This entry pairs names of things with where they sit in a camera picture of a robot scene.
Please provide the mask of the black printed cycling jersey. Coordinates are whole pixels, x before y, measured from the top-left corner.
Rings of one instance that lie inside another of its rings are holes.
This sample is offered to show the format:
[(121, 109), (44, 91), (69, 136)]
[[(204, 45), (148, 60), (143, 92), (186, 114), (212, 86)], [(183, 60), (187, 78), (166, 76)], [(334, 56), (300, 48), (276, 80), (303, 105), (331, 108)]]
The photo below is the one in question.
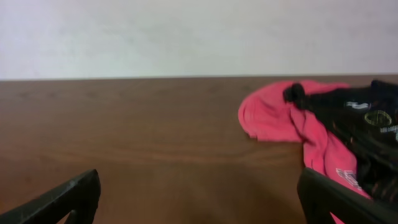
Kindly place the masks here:
[(397, 85), (373, 80), (369, 86), (306, 93), (294, 83), (284, 100), (312, 112), (355, 155), (357, 182), (372, 198), (397, 203)]

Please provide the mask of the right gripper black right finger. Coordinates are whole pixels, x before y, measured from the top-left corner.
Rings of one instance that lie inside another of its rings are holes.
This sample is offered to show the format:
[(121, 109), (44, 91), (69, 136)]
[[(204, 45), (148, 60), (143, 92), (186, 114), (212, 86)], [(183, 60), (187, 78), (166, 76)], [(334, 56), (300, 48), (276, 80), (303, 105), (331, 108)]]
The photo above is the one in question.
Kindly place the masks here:
[(297, 184), (307, 223), (396, 224), (397, 207), (375, 202), (317, 171), (305, 168)]

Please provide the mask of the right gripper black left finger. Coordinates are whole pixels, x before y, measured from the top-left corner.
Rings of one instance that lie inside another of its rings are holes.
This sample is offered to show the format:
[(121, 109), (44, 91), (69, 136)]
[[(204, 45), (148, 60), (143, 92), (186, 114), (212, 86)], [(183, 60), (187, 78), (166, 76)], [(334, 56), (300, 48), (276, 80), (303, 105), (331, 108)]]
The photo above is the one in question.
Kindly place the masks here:
[(101, 195), (97, 170), (88, 170), (41, 196), (1, 214), (2, 224), (92, 224)]

